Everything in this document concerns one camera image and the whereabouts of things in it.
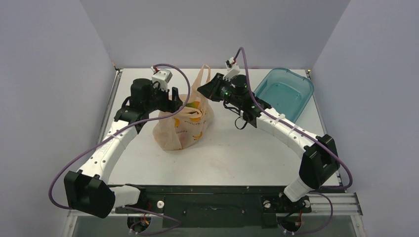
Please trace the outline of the orange translucent plastic bag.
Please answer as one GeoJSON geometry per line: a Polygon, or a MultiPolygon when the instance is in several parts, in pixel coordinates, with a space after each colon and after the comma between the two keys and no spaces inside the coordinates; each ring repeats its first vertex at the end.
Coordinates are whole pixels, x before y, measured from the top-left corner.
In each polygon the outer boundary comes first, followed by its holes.
{"type": "Polygon", "coordinates": [[[211,68],[204,64],[191,86],[191,95],[188,100],[188,103],[200,101],[200,109],[185,106],[178,114],[161,119],[155,125],[153,136],[164,151],[183,150],[192,146],[205,134],[212,123],[214,112],[209,105],[209,100],[197,91],[203,81],[205,70],[208,73],[205,82],[210,81],[211,68]]]}

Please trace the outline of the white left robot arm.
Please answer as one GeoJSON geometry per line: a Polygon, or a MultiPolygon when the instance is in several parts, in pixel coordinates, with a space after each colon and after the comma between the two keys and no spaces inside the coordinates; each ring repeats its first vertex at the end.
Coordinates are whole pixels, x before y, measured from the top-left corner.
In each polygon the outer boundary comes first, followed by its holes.
{"type": "Polygon", "coordinates": [[[134,212],[147,207],[147,198],[135,185],[109,185],[109,177],[129,145],[154,111],[174,113],[183,104],[178,89],[150,79],[135,79],[127,97],[103,139],[91,157],[76,171],[68,171],[64,186],[68,206],[99,218],[114,208],[129,206],[134,212]]]}

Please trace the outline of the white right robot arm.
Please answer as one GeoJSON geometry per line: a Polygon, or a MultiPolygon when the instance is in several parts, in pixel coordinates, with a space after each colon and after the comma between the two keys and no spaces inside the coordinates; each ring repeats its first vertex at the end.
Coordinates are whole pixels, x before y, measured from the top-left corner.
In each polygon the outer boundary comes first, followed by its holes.
{"type": "Polygon", "coordinates": [[[293,210],[310,191],[319,189],[340,168],[333,138],[305,131],[249,90],[245,75],[225,80],[218,73],[197,91],[213,102],[232,105],[241,119],[287,145],[301,159],[297,178],[279,196],[279,206],[293,210]]]}

